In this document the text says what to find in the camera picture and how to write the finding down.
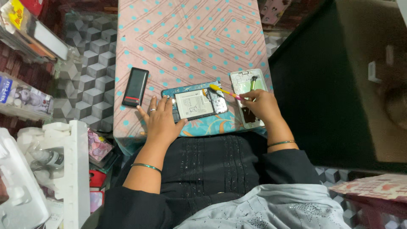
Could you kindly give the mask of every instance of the bottle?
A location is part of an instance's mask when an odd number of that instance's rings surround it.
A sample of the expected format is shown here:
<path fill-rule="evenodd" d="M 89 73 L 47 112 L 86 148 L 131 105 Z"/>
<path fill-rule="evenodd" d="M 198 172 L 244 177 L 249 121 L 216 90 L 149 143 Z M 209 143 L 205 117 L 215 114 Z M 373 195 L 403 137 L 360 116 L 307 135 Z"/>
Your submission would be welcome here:
<path fill-rule="evenodd" d="M 31 155 L 43 165 L 49 165 L 56 169 L 61 169 L 63 167 L 63 154 L 55 151 L 34 150 L 31 152 Z"/>

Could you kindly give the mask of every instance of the woman's right hand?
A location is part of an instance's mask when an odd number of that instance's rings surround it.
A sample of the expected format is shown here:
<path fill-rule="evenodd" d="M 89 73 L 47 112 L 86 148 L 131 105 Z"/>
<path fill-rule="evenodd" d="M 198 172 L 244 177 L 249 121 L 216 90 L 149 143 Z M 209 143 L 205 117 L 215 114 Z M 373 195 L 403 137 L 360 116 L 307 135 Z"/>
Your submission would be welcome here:
<path fill-rule="evenodd" d="M 240 94 L 239 96 L 240 98 L 251 99 L 251 101 L 242 99 L 241 103 L 247 106 L 257 118 L 264 122 L 266 126 L 283 120 L 280 109 L 278 108 L 277 100 L 273 93 L 257 89 Z"/>

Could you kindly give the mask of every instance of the table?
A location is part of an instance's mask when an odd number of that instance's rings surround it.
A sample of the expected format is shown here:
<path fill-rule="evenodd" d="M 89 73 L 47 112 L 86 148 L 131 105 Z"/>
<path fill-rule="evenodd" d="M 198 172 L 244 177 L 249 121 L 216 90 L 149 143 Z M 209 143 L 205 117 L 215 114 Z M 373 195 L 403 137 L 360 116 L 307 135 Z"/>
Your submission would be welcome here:
<path fill-rule="evenodd" d="M 232 91 L 230 73 L 260 68 L 272 89 L 265 39 L 254 0 L 121 0 L 118 10 L 114 137 L 125 154 L 147 137 L 135 108 L 121 106 L 131 67 L 147 69 L 142 107 L 167 88 L 219 80 Z M 243 129 L 237 102 L 229 111 L 190 121 L 180 136 Z"/>

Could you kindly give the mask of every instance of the bangle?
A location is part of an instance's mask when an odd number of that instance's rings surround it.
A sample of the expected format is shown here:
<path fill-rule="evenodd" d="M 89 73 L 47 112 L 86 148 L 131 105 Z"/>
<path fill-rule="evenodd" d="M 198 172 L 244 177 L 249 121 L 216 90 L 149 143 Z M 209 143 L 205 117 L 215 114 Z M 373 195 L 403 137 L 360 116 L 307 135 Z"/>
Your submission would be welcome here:
<path fill-rule="evenodd" d="M 133 167 L 133 166 L 145 166 L 145 167 L 157 170 L 161 174 L 161 170 L 159 170 L 158 168 L 151 166 L 151 165 L 146 165 L 146 164 L 142 164 L 142 163 L 134 163 L 130 167 Z"/>
<path fill-rule="evenodd" d="M 275 145 L 279 145 L 279 144 L 284 144 L 284 143 L 292 143 L 295 142 L 294 140 L 291 141 L 281 141 L 281 142 L 277 142 L 277 143 L 273 143 L 267 146 L 267 148 L 271 147 L 271 146 L 275 146 Z"/>

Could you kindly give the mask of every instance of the disassembled smartphone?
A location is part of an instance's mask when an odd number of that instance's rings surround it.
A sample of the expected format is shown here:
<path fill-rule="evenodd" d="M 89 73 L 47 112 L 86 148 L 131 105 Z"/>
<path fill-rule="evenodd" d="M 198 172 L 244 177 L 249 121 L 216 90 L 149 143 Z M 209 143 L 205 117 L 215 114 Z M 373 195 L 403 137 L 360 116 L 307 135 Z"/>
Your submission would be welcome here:
<path fill-rule="evenodd" d="M 175 123 L 185 118 L 190 121 L 228 111 L 223 93 L 210 89 L 211 84 L 222 88 L 219 81 L 214 81 L 161 91 L 162 97 L 169 95 L 173 98 Z"/>
<path fill-rule="evenodd" d="M 230 74 L 230 80 L 232 81 L 233 91 L 237 95 L 256 89 L 267 91 L 263 73 L 259 68 L 232 72 Z M 249 108 L 244 106 L 239 100 L 237 100 L 237 103 L 240 108 L 239 111 L 242 116 L 243 126 L 246 129 L 264 126 L 263 121 L 257 118 Z"/>

